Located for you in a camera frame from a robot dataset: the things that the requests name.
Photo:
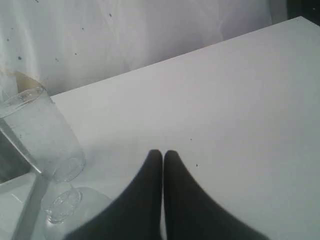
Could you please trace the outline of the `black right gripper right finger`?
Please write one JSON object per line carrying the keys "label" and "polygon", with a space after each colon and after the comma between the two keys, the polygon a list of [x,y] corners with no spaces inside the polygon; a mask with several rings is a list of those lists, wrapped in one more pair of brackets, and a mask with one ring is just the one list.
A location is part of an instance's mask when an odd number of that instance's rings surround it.
{"label": "black right gripper right finger", "polygon": [[164,156],[164,211],[169,240],[266,240],[216,203],[196,182],[179,154]]}

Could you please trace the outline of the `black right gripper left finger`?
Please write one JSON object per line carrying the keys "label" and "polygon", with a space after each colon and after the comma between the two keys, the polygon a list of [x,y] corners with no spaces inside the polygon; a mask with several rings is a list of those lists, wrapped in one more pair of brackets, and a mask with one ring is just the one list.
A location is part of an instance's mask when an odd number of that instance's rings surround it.
{"label": "black right gripper left finger", "polygon": [[97,216],[69,233],[67,240],[160,240],[163,157],[148,152],[126,189]]}

